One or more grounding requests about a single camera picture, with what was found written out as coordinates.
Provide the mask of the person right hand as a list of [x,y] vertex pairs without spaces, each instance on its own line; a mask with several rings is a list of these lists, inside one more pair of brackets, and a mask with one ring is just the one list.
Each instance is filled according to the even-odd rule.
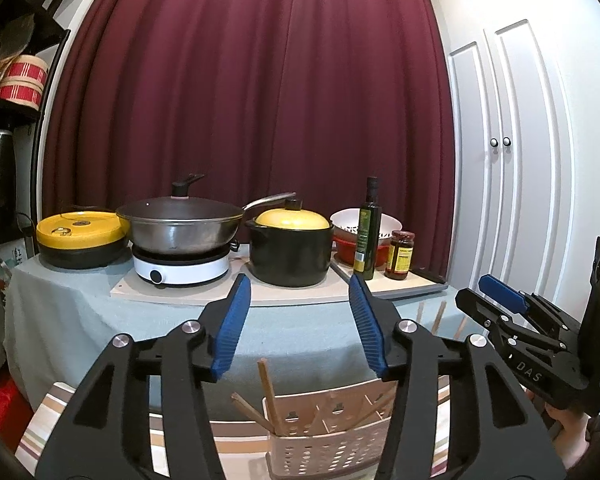
[[567,469],[573,467],[600,436],[600,414],[590,417],[572,408],[558,410],[529,389],[526,390],[526,395],[532,402],[539,402],[541,411],[562,426],[553,438],[554,448],[564,466]]

